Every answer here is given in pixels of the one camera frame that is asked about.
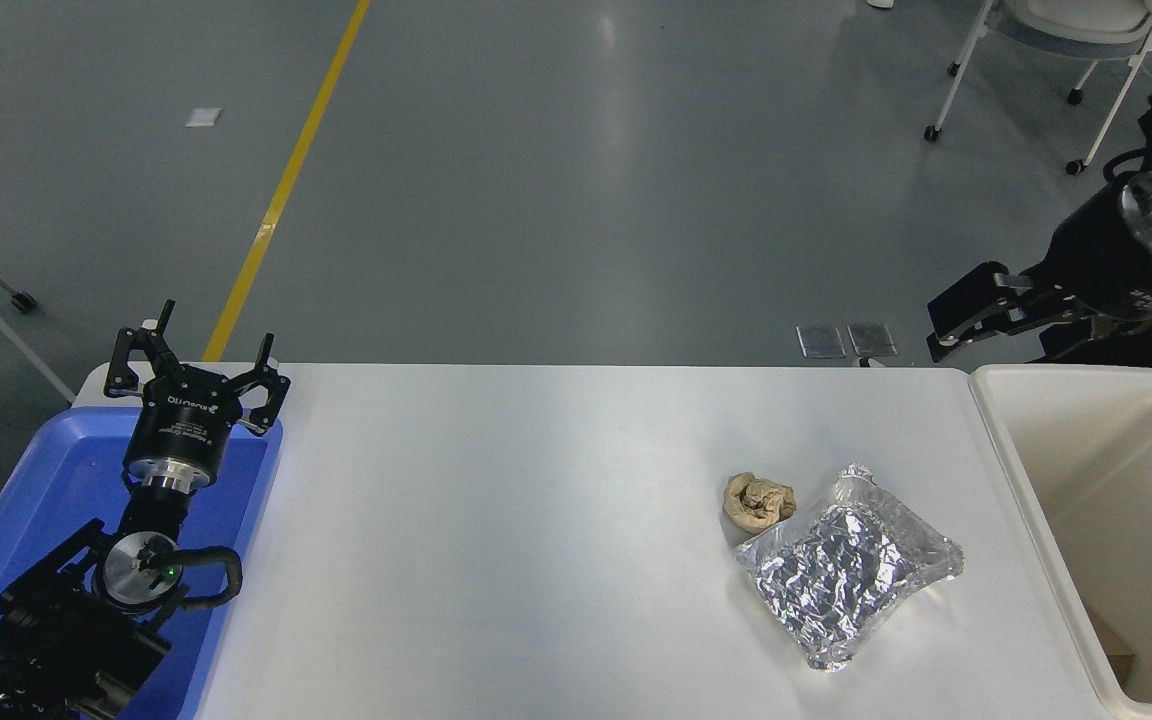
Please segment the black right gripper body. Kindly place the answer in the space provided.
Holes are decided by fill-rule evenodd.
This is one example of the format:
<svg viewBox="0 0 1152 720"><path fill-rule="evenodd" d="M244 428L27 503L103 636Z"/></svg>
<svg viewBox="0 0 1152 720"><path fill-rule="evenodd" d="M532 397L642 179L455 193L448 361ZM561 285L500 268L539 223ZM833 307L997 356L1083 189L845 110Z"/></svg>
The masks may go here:
<svg viewBox="0 0 1152 720"><path fill-rule="evenodd" d="M1152 320L1152 184L1112 184L1053 232L1043 286L1116 323Z"/></svg>

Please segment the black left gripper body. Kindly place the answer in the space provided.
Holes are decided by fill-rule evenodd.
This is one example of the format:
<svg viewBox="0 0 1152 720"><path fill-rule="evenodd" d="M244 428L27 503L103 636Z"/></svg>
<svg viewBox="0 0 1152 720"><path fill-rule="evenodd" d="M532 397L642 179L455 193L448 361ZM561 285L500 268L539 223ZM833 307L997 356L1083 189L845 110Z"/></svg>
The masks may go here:
<svg viewBox="0 0 1152 720"><path fill-rule="evenodd" d="M232 429L242 416L241 396L251 388L250 382L192 365L157 376L143 392L124 465L172 460L192 468L219 468Z"/></svg>

